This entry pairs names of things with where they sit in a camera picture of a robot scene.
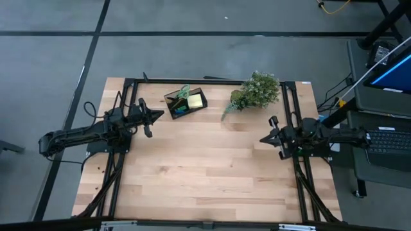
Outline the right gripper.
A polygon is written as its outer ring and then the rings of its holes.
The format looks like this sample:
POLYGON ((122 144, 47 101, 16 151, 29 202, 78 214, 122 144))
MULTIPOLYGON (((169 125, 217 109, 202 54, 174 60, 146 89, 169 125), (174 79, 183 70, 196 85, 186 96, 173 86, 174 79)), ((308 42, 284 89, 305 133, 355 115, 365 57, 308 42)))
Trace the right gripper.
POLYGON ((274 147, 279 147, 279 157, 281 160, 298 157, 301 154, 301 150, 297 145, 297 136, 294 128, 292 126, 279 128, 279 121, 276 116, 272 116, 269 119, 269 124, 273 129, 267 136, 261 138, 259 141, 274 147))

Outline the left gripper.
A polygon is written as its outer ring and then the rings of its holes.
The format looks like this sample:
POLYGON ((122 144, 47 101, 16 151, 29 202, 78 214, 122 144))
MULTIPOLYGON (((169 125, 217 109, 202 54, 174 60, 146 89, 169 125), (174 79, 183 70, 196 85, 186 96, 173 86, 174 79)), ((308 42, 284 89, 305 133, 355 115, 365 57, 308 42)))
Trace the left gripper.
POLYGON ((135 103, 130 105, 128 113, 128 127, 135 128, 140 125, 144 126, 144 134, 148 137, 152 137, 152 132, 150 130, 150 125, 154 124, 163 114, 163 110, 152 110, 150 111, 143 98, 138 99, 138 105, 135 103))

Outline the black mesh desk organizer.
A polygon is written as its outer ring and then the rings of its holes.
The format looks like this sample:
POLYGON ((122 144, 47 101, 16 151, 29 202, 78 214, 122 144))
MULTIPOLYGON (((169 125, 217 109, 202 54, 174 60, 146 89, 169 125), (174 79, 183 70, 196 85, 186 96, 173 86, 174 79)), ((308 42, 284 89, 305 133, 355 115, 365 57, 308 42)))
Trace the black mesh desk organizer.
POLYGON ((203 107, 202 108, 195 108, 195 109, 190 109, 186 111, 186 113, 181 114, 181 115, 176 115, 175 110, 181 106, 187 106, 188 107, 188 102, 187 99, 176 99, 175 96, 177 95, 179 90, 176 90, 175 92, 171 92, 167 95, 164 95, 165 102, 167 104, 168 110, 170 111, 172 119, 177 119, 182 116, 186 116, 188 114, 191 114, 193 112, 199 111, 201 109, 207 108, 208 107, 208 101, 206 99, 205 94, 203 93, 201 88, 196 88, 192 89, 190 86, 190 92, 189 95, 194 95, 194 94, 201 94, 202 96, 202 102, 203 102, 203 107))

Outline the green handled scissors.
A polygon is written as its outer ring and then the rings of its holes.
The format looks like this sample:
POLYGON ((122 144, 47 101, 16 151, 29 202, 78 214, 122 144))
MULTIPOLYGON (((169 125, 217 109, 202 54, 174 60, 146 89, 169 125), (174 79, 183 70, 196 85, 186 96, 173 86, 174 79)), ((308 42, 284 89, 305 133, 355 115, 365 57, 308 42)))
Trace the green handled scissors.
POLYGON ((190 84, 183 85, 175 96, 176 99, 187 99, 189 97, 190 84))

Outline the yellow sticky note pad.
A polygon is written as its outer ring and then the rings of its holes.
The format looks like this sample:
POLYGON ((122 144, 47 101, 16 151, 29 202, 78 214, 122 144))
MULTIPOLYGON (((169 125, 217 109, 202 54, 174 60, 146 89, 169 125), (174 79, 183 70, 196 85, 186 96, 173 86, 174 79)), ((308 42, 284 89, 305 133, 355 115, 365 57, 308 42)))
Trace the yellow sticky note pad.
POLYGON ((201 94, 190 95, 187 98, 187 102, 188 102, 188 107, 190 109, 202 108, 203 107, 201 94))

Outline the bushy green potted plant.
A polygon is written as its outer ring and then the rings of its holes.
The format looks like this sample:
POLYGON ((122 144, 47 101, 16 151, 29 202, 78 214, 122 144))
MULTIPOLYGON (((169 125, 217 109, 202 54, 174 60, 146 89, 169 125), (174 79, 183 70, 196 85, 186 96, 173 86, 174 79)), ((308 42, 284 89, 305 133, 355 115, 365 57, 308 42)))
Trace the bushy green potted plant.
POLYGON ((272 73, 254 71, 241 91, 245 107, 266 108, 279 101, 280 83, 272 73))

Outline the trailing succulent potted plant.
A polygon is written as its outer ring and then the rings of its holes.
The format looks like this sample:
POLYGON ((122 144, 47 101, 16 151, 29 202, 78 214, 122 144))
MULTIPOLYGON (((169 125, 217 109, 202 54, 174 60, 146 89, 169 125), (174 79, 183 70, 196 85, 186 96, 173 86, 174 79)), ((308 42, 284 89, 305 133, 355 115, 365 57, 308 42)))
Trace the trailing succulent potted plant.
POLYGON ((245 97, 245 93, 241 90, 232 91, 231 92, 231 97, 230 97, 230 102, 226 106, 226 108, 225 108, 225 110, 222 114, 221 121, 224 121, 227 114, 229 114, 229 113, 231 113, 235 110, 242 111, 246 107, 247 107, 247 100, 246 100, 246 97, 245 97))

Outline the thin white rod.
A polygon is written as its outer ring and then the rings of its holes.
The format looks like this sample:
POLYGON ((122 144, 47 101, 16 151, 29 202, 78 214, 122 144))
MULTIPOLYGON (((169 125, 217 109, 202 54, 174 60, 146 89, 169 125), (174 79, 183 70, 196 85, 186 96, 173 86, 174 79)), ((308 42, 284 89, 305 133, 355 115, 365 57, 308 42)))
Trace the thin white rod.
POLYGON ((354 94, 360 110, 411 113, 411 36, 396 46, 379 41, 368 51, 351 40, 347 50, 354 83, 342 99, 354 94))

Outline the grey equipment cart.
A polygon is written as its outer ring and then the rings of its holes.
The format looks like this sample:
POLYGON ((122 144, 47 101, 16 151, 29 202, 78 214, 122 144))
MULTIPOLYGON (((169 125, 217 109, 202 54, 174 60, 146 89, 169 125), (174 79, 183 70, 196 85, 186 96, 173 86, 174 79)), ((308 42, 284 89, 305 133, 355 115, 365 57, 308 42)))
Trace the grey equipment cart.
MULTIPOLYGON (((411 95, 374 89, 362 80, 353 90, 354 108, 347 113, 350 127, 398 125, 411 128, 411 95)), ((354 173, 357 179, 411 189, 411 172, 401 172, 372 165, 366 151, 353 148, 354 173)))

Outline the black laptop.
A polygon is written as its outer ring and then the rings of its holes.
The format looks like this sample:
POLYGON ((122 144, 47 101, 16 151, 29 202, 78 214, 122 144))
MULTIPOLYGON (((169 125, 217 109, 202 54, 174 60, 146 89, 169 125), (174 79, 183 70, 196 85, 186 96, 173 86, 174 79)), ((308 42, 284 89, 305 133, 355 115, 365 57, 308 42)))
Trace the black laptop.
POLYGON ((378 127, 367 131, 370 164, 401 172, 411 172, 411 128, 378 127))

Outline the monitor with blue screen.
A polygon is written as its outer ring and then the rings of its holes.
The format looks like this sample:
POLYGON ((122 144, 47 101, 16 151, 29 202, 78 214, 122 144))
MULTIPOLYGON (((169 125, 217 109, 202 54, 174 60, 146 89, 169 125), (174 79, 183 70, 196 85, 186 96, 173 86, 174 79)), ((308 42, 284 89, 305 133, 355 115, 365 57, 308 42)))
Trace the monitor with blue screen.
POLYGON ((408 46, 380 71, 368 77, 363 85, 411 95, 411 46, 408 46))

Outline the black power adapter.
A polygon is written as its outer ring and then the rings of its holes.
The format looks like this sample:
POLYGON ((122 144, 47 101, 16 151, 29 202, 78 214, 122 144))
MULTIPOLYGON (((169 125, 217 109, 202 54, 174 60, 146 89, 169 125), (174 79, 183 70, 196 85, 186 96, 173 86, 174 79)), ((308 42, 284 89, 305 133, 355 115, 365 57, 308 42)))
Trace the black power adapter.
POLYGON ((383 57, 387 55, 393 48, 394 48, 393 45, 386 41, 376 42, 372 46, 371 51, 369 53, 369 57, 367 61, 367 68, 371 68, 380 60, 382 61, 379 63, 379 66, 386 65, 389 58, 383 58, 383 57))

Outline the black stand legs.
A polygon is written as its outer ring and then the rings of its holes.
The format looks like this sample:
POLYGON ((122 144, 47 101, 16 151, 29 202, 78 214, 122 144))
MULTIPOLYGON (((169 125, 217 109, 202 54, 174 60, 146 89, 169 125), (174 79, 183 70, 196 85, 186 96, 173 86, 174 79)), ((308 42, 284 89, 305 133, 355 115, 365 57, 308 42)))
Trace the black stand legs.
POLYGON ((357 40, 357 44, 362 49, 369 49, 388 29, 391 29, 392 35, 397 42, 402 43, 403 37, 396 28, 395 23, 407 13, 409 13, 408 19, 411 21, 411 0, 400 0, 399 4, 390 13, 383 4, 383 0, 376 0, 376 2, 385 18, 365 38, 357 40))

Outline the silver metal bracket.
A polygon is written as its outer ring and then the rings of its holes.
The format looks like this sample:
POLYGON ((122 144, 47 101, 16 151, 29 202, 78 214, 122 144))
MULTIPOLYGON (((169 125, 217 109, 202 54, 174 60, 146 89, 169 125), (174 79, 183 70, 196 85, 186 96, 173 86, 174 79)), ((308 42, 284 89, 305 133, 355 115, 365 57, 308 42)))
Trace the silver metal bracket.
POLYGON ((114 228, 136 226, 136 220, 117 220, 117 221, 103 221, 100 226, 100 231, 113 231, 114 228))
POLYGON ((317 231, 315 226, 279 224, 278 231, 317 231))

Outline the black crossbar rail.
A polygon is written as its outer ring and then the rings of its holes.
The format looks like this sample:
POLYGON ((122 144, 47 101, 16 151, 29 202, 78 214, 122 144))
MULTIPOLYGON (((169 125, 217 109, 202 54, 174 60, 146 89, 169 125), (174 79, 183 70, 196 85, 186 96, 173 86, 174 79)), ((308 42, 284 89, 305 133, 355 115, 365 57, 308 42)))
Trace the black crossbar rail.
MULTIPOLYGON (((28 221, 23 223, 0 224, 0 231, 84 231, 98 229, 103 221, 117 221, 109 216, 91 218, 68 218, 46 221, 28 221)), ((213 230, 216 228, 263 228, 278 230, 279 224, 315 226, 317 231, 400 231, 389 228, 366 227, 347 223, 328 223, 323 221, 305 221, 303 223, 253 223, 230 221, 165 221, 140 219, 136 226, 186 227, 213 230)))

